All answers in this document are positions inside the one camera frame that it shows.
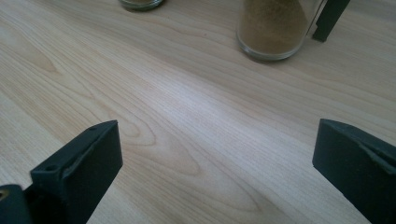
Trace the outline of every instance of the black bracket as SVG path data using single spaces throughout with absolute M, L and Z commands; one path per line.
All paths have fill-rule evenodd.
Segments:
M 396 147 L 322 119 L 313 163 L 372 223 L 396 223 Z
M 0 223 L 86 223 L 121 166 L 117 121 L 92 126 L 33 169 L 25 191 L 0 187 Z
M 343 14 L 350 0 L 328 0 L 317 20 L 317 30 L 312 38 L 325 42 L 332 28 Z

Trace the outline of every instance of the wood grain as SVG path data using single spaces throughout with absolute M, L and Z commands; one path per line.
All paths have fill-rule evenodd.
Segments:
M 396 3 L 352 1 L 321 44 L 255 63 L 237 0 L 0 1 L 0 185 L 85 128 L 124 166 L 90 223 L 369 223 L 312 166 L 320 118 L 396 145 Z

